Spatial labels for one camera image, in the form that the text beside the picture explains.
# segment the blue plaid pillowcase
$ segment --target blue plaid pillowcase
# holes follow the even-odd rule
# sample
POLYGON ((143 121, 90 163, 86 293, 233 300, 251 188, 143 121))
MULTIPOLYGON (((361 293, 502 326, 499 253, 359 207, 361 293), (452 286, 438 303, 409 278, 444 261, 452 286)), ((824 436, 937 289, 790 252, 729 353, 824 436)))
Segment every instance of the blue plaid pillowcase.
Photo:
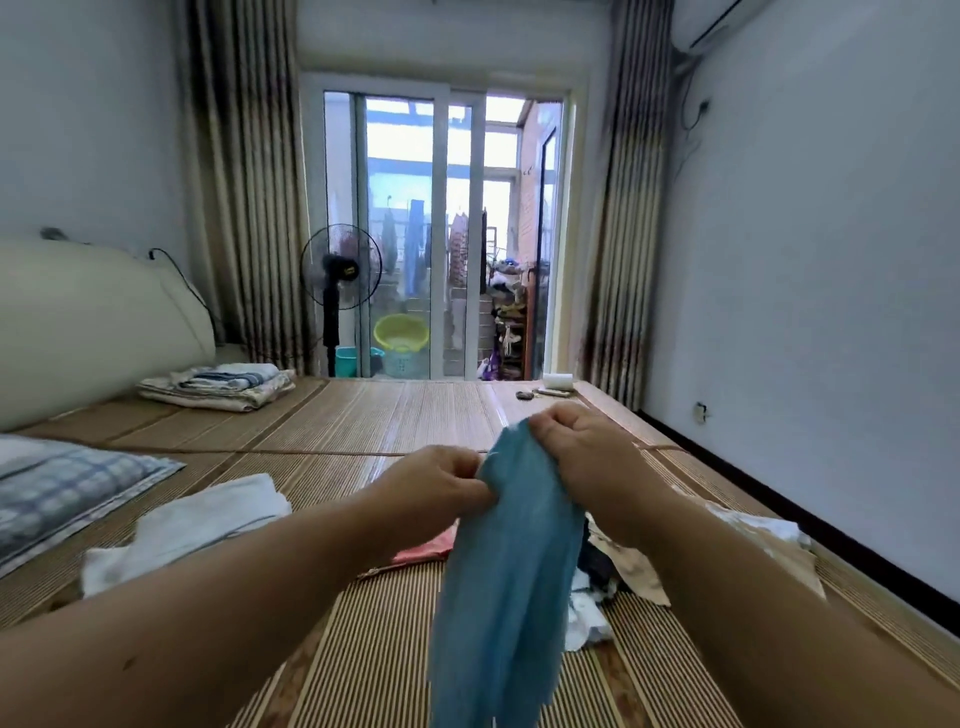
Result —
POLYGON ((183 467, 166 458, 17 435, 0 435, 0 457, 4 453, 21 454, 6 461, 9 467, 0 462, 0 576, 183 467))

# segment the curtain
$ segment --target curtain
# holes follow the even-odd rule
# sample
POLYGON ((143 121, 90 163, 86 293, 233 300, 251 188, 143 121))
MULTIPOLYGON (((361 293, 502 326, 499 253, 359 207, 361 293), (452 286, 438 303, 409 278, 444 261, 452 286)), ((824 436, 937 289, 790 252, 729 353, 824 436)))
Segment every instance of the curtain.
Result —
POLYGON ((295 0, 180 0, 194 213, 219 335, 313 369, 295 0))
POLYGON ((587 380, 640 408, 667 154, 670 0, 621 0, 603 131, 606 178, 594 240, 587 380))

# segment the air conditioner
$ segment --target air conditioner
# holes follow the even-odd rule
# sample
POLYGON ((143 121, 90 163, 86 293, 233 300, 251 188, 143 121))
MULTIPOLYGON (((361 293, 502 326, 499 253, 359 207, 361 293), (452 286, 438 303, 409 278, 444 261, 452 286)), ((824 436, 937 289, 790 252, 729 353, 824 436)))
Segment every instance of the air conditioner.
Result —
POLYGON ((715 47, 770 0, 676 0, 670 35, 677 50, 701 56, 715 47))

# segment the teal bucket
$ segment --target teal bucket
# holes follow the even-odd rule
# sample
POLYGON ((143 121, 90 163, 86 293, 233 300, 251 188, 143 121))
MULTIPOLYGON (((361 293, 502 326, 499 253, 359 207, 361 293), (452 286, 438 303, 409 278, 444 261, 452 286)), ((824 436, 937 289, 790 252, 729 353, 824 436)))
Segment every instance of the teal bucket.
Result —
MULTIPOLYGON (((370 368, 371 374, 379 374, 383 371, 384 351, 377 347, 370 347, 370 368)), ((356 347, 337 347, 337 359, 334 362, 334 376, 350 377, 357 376, 357 348, 356 347)))

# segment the bed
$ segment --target bed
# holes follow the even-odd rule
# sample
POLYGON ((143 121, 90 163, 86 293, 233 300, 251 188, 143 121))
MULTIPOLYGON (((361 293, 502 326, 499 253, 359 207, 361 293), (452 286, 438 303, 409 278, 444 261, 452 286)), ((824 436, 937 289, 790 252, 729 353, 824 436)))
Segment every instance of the bed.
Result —
MULTIPOLYGON (((639 446, 658 446, 644 457, 665 481, 738 510, 774 515, 595 387, 576 386, 580 401, 639 446)), ((168 456, 185 467, 0 579, 0 626, 79 598, 84 551, 123 543, 136 519, 163 502, 262 472, 295 509, 343 497, 424 445, 487 450, 504 425, 552 403, 517 400, 520 387, 529 383, 302 378, 292 393, 248 414, 125 396, 21 428, 19 434, 168 456)), ((818 549, 818 573, 833 604, 960 688, 955 641, 818 549)), ((230 725, 425 726, 427 643, 443 569, 422 564, 355 582, 230 725)), ((614 641, 564 656, 542 726, 739 725, 669 609, 619 595, 606 613, 614 641)))

